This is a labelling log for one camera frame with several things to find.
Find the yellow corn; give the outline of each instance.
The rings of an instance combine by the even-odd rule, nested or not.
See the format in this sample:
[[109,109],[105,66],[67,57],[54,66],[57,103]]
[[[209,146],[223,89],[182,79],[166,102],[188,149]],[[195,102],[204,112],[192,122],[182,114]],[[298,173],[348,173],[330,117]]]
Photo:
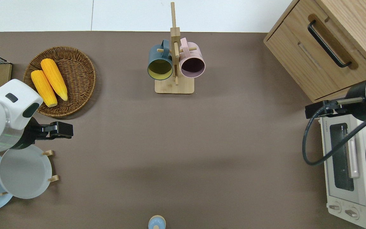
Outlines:
[[64,101],[67,101],[67,87],[64,84],[63,77],[57,68],[54,60],[46,58],[40,62],[43,72],[45,72],[49,83],[52,85],[53,90],[58,94]]
[[33,71],[30,74],[32,78],[32,82],[36,87],[37,92],[40,97],[42,97],[43,102],[45,102],[46,106],[52,107],[57,105],[57,99],[55,93],[52,90],[51,85],[49,84],[48,79],[42,70]]

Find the oven knob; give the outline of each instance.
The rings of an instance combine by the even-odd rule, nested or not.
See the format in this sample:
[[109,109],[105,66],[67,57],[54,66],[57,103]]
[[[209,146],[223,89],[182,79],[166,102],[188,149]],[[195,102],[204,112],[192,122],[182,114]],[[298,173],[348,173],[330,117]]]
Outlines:
[[341,205],[339,202],[334,202],[333,204],[327,203],[327,207],[335,210],[337,213],[341,212]]
[[334,209],[334,210],[340,210],[340,206],[337,206],[337,205],[330,205],[329,208]]
[[350,210],[345,210],[344,212],[356,220],[360,218],[358,210],[354,207],[352,207]]

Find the woven round tray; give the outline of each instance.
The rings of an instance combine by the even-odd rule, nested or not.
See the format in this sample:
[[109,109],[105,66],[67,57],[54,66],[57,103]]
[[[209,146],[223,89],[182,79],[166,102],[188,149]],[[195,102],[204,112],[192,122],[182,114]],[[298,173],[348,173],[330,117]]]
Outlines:
[[55,61],[67,87],[68,100],[57,97],[57,105],[47,107],[45,103],[38,112],[50,117],[63,117],[80,110],[93,94],[96,85],[96,70],[88,56],[76,48],[59,46],[47,49],[29,63],[24,75],[24,83],[36,91],[31,72],[42,70],[40,62],[44,58]]

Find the oven door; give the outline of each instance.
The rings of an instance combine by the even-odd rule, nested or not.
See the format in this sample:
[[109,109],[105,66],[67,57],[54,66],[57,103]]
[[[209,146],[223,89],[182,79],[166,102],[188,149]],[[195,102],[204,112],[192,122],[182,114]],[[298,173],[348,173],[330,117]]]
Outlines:
[[[324,152],[328,153],[347,134],[355,129],[360,121],[351,115],[322,119]],[[365,206],[364,181],[361,161],[365,150],[357,138],[358,133],[326,162],[328,194]]]

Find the mug rack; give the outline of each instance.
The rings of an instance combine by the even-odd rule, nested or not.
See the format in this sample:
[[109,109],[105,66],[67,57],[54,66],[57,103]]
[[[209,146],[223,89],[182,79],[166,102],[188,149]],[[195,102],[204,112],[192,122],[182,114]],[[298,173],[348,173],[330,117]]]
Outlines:
[[174,2],[172,8],[172,27],[170,28],[170,52],[172,53],[173,75],[165,80],[155,80],[155,92],[158,94],[192,94],[194,93],[194,78],[185,77],[181,74],[179,58],[180,43],[180,27],[176,27],[176,14],[174,12]]

